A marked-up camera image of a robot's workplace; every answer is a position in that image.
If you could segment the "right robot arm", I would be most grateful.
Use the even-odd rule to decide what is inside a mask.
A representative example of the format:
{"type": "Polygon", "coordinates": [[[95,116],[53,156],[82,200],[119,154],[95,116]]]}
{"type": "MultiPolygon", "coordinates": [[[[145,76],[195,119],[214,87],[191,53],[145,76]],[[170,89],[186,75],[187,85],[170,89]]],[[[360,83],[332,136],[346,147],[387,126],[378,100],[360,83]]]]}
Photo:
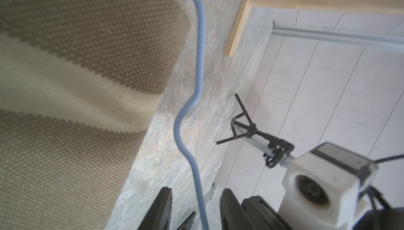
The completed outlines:
{"type": "MultiPolygon", "coordinates": [[[[242,208],[255,230],[292,229],[260,196],[243,200],[242,208]]],[[[373,210],[368,211],[353,228],[355,230],[374,230],[374,224],[378,222],[380,230],[404,229],[404,209],[402,207],[378,210],[378,220],[375,220],[375,214],[373,210]]]]}

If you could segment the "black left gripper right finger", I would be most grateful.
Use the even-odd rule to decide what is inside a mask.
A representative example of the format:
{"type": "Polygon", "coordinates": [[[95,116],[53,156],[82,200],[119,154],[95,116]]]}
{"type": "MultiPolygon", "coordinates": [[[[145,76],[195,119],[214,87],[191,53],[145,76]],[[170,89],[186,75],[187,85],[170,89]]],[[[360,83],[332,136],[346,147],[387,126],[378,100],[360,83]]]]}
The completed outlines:
{"type": "Polygon", "coordinates": [[[248,219],[231,189],[224,189],[219,202],[222,230],[246,230],[248,219]]]}

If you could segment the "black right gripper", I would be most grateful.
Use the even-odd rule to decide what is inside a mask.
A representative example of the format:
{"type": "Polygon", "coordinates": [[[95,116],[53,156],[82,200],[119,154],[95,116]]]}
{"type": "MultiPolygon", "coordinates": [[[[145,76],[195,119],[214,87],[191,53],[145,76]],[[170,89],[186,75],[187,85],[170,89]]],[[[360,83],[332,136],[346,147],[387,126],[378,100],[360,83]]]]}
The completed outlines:
{"type": "Polygon", "coordinates": [[[244,199],[242,208],[257,230],[292,230],[261,196],[244,199]]]}

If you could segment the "brown plaid scarf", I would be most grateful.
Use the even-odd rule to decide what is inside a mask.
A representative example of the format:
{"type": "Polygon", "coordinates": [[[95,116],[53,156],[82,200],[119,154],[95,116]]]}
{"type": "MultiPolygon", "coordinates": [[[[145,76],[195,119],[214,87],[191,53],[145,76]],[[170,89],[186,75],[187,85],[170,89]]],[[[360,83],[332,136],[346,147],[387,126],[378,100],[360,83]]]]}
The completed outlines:
{"type": "Polygon", "coordinates": [[[1,0],[1,229],[106,226],[189,28],[178,0],[1,0]]]}

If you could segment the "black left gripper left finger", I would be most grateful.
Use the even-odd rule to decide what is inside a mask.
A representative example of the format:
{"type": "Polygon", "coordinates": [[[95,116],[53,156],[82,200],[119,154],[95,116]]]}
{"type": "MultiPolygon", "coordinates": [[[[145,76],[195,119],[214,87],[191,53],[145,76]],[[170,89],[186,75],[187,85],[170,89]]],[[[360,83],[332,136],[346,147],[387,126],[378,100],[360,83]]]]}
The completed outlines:
{"type": "Polygon", "coordinates": [[[172,202],[172,189],[161,188],[138,230],[169,230],[172,202]]]}

